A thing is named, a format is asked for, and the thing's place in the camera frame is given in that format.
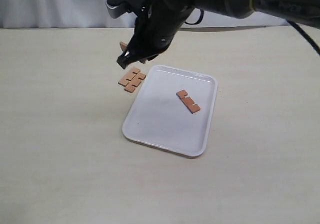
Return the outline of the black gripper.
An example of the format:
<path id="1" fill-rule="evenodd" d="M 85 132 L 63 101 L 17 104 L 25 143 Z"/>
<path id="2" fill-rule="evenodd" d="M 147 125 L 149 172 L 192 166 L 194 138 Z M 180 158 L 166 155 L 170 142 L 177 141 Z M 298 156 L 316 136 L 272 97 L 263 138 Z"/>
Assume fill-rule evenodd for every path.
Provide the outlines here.
<path id="1" fill-rule="evenodd" d="M 137 0 L 140 4 L 134 35 L 118 58 L 122 69 L 140 59 L 151 61 L 170 46 L 175 34 L 196 7 L 196 0 Z"/>

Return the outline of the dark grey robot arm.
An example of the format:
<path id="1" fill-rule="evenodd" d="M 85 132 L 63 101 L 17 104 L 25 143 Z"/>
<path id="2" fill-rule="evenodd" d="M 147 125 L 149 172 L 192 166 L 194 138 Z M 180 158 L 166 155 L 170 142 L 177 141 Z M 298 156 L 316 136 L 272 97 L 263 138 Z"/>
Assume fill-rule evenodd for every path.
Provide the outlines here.
<path id="1" fill-rule="evenodd" d="M 170 46 L 175 34 L 194 9 L 244 19 L 253 12 L 320 27 L 320 0 L 153 0 L 137 16 L 134 35 L 117 63 L 152 60 Z"/>

